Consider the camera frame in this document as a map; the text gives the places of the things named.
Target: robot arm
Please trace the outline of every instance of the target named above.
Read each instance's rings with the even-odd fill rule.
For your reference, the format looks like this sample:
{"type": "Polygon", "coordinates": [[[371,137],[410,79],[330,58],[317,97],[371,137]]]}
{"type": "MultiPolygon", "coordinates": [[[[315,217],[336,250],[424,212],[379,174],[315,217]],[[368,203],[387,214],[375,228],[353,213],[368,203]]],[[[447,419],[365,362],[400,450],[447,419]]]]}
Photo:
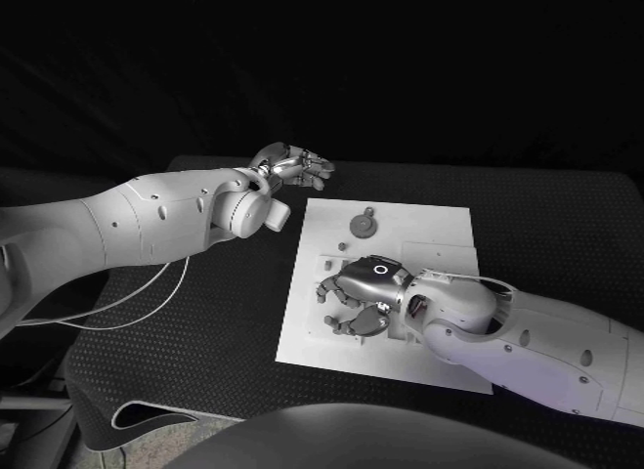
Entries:
{"type": "Polygon", "coordinates": [[[394,312],[444,362],[557,410],[644,427],[643,332],[569,303],[516,290],[496,294],[464,276],[428,269],[395,276],[404,268],[389,262],[369,256],[333,277],[340,296],[376,303],[352,321],[326,318],[336,333],[381,333],[394,312]],[[394,286],[378,295],[385,282],[394,286]],[[502,326],[486,333],[493,318],[502,326]]]}
{"type": "Polygon", "coordinates": [[[290,208],[271,183],[320,190],[333,169],[310,151],[273,144],[250,168],[152,174],[80,200],[0,208],[0,338],[75,278],[173,262],[263,225],[280,231],[290,208]]]}

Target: gray fabric surface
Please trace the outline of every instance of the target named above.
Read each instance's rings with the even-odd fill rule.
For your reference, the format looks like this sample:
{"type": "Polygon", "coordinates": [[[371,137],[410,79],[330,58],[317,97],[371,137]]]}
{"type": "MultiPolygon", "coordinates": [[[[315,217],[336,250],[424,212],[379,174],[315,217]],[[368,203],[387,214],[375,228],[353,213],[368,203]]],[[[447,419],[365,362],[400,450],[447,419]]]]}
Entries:
{"type": "MultiPolygon", "coordinates": [[[[169,170],[247,162],[183,156],[169,170]]],[[[168,423],[113,430],[111,415],[134,400],[237,418],[346,402],[450,417],[595,467],[644,467],[643,429],[557,412],[499,388],[483,396],[274,361],[309,197],[470,207],[482,273],[644,330],[644,204],[630,180],[575,171],[355,162],[338,167],[323,192],[286,187],[279,193],[291,208],[281,233],[264,229],[194,256],[158,315],[124,329],[81,334],[68,384],[88,446],[113,448],[143,427],[168,423]]],[[[158,269],[116,270],[100,303],[124,296],[158,269]]],[[[166,297],[181,269],[179,262],[156,287],[90,324],[140,317],[166,297]]]]}

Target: white paper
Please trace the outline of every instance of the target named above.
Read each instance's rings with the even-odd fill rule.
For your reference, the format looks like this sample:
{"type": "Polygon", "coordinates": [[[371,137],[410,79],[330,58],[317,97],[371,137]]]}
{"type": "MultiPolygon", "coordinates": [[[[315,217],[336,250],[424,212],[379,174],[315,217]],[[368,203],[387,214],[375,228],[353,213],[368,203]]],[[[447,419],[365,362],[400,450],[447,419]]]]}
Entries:
{"type": "Polygon", "coordinates": [[[423,267],[479,274],[470,210],[310,198],[304,214],[290,300],[277,361],[492,394],[490,383],[469,369],[441,362],[392,321],[376,337],[339,336],[325,316],[352,319],[359,309],[345,307],[333,294],[316,301],[316,285],[342,268],[343,260],[376,254],[404,263],[414,275],[423,267]],[[369,239],[351,233],[351,220],[366,207],[375,210],[378,232],[369,239]],[[348,246],[339,250],[339,243],[348,246]],[[326,261],[333,268],[325,270],[326,261]]]}

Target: table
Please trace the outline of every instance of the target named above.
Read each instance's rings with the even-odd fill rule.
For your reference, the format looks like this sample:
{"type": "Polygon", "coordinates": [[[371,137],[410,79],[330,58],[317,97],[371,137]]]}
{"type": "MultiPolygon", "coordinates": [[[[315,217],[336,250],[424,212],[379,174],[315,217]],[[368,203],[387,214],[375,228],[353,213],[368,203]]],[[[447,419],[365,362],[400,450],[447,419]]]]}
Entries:
{"type": "MultiPolygon", "coordinates": [[[[169,170],[247,163],[181,156],[169,170]]],[[[188,421],[183,409],[247,419],[346,402],[450,417],[597,467],[644,467],[644,429],[557,412],[500,388],[483,396],[276,362],[304,204],[316,196],[470,207],[483,275],[644,330],[644,204],[626,176],[340,161],[323,192],[279,192],[291,208],[281,233],[264,229],[194,256],[165,310],[132,327],[81,334],[67,380],[90,448],[114,448],[188,421]],[[136,402],[159,408],[129,406],[116,419],[124,429],[114,430],[116,411],[136,402]]],[[[124,296],[158,269],[117,269],[98,303],[124,296]]],[[[179,262],[150,291],[90,324],[116,325],[150,311],[181,269],[179,262]]]]}

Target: dark curtain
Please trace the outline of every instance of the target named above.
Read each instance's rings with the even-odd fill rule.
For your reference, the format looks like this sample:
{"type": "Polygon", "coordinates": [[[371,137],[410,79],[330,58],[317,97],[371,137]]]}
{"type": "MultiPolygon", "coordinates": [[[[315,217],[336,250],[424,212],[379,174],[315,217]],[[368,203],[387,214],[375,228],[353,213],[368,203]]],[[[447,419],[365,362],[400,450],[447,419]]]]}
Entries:
{"type": "Polygon", "coordinates": [[[123,181],[281,140],[330,159],[621,171],[644,191],[644,3],[168,8],[0,24],[0,166],[123,181]]]}

